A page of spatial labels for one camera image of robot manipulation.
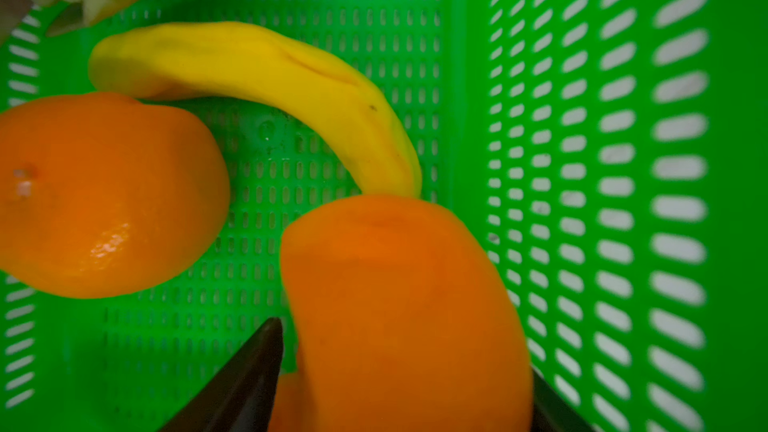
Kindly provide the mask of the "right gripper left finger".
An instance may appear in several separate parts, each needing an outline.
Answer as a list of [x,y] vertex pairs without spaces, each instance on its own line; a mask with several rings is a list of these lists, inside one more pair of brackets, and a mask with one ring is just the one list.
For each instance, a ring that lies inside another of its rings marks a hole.
[[266,431],[283,352],[282,322],[269,318],[160,431]]

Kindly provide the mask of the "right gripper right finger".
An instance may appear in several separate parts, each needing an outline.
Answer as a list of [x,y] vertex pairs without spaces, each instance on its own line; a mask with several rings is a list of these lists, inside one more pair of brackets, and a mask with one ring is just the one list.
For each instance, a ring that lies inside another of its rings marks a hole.
[[531,432],[593,432],[593,428],[536,372]]

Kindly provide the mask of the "orange fruit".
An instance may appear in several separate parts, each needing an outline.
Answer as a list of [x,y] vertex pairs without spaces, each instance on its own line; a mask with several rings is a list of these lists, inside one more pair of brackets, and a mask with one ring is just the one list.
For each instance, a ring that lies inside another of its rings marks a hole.
[[1,115],[1,269],[37,290],[157,286],[202,257],[229,205],[220,148],[186,110],[88,93]]
[[489,257],[449,210],[360,195],[289,225],[280,272],[305,431],[526,431],[533,372]]
[[269,432],[306,430],[308,396],[306,381],[299,372],[280,376],[274,399]]

